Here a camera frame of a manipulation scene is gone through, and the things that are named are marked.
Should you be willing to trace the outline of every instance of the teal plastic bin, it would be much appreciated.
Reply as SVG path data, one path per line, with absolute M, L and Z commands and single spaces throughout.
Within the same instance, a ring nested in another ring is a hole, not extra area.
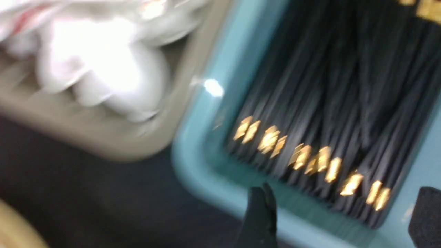
M 435 108 L 409 175 L 377 230 L 231 158 L 224 143 L 288 0 L 237 0 L 204 80 L 173 144 L 176 173 L 189 191 L 242 218 L 247 190 L 268 181 L 278 204 L 278 236 L 296 247 L 407 248 L 418 191 L 441 188 L 441 109 Z

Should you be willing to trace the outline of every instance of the dark floor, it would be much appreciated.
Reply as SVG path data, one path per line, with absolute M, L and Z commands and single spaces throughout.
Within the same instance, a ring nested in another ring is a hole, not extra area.
M 115 164 L 0 117 L 0 198 L 52 248 L 228 248 L 240 222 L 176 180 L 170 150 Z

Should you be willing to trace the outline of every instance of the beige plastic bin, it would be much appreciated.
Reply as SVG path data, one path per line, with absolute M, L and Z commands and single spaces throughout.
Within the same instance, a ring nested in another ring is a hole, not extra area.
M 70 92 L 39 91 L 26 65 L 11 65 L 0 56 L 0 111 L 45 134 L 109 160 L 146 158 L 173 139 L 194 88 L 198 85 L 216 37 L 233 0 L 212 0 L 205 21 L 188 38 L 163 48 L 172 69 L 172 90 L 160 114 L 144 123 L 131 123 L 103 106 L 85 108 Z M 22 79 L 11 77 L 23 71 Z
M 49 248 L 15 210 L 0 200 L 0 248 Z

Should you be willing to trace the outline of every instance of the gold connector tip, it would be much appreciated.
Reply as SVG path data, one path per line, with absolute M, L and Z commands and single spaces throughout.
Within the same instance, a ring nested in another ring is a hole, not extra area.
M 247 133 L 245 134 L 245 137 L 242 140 L 242 144 L 246 144 L 254 138 L 254 135 L 256 135 L 257 129 L 259 128 L 259 125 L 259 120 L 251 124 L 251 126 L 248 128 Z
M 308 166 L 305 169 L 305 175 L 313 175 L 317 172 L 317 158 L 318 156 L 315 155 L 308 163 Z
M 318 172 L 325 171 L 328 168 L 330 158 L 330 147 L 323 147 L 320 149 L 320 151 L 318 151 Z
M 390 188 L 384 188 L 378 194 L 374 203 L 375 211 L 383 210 L 390 198 Z
M 378 192 L 380 191 L 382 185 L 383 183 L 380 181 L 375 181 L 372 184 L 372 187 L 370 187 L 369 190 L 369 195 L 366 199 L 366 204 L 372 205 L 375 202 L 375 199 L 377 198 Z
M 272 151 L 274 146 L 276 145 L 277 138 L 279 137 L 280 131 L 276 126 L 271 126 L 267 130 L 265 130 L 265 134 L 263 135 L 262 141 L 257 148 L 262 154 L 267 154 Z
M 398 2 L 400 2 L 401 5 L 411 6 L 415 5 L 416 0 L 398 0 Z
M 285 145 L 287 137 L 288 136 L 285 135 L 277 141 L 276 146 L 274 147 L 273 153 L 271 154 L 270 158 L 273 158 L 273 157 L 279 155 L 280 151 L 282 150 L 283 146 Z
M 239 127 L 236 130 L 236 133 L 234 134 L 233 140 L 238 140 L 242 136 L 245 135 L 245 132 L 248 130 L 248 127 L 250 126 L 250 122 L 253 120 L 252 116 L 248 116 L 247 118 L 243 119 L 240 122 Z
M 438 0 L 421 0 L 416 15 L 439 25 L 441 24 L 441 3 Z
M 362 174 L 357 173 L 356 171 L 353 172 L 352 175 L 348 179 L 346 179 L 346 181 L 343 183 L 343 189 L 340 192 L 340 195 L 342 196 L 353 195 L 360 186 L 362 180 L 363 180 Z
M 326 172 L 325 182 L 330 184 L 337 179 L 338 173 L 340 172 L 341 164 L 341 158 L 333 158 L 331 160 L 331 162 L 329 163 L 329 169 Z
M 311 155 L 312 147 L 311 146 L 304 146 L 302 149 L 300 149 L 299 155 L 294 163 L 294 170 L 299 170 L 302 168 L 306 162 L 309 159 L 309 156 Z
M 292 153 L 291 159 L 289 160 L 288 167 L 293 166 L 293 168 L 294 168 L 294 163 L 297 160 L 297 158 L 300 154 L 300 150 L 302 148 L 303 148 L 303 143 L 299 144 L 298 146 L 295 147 L 294 152 Z

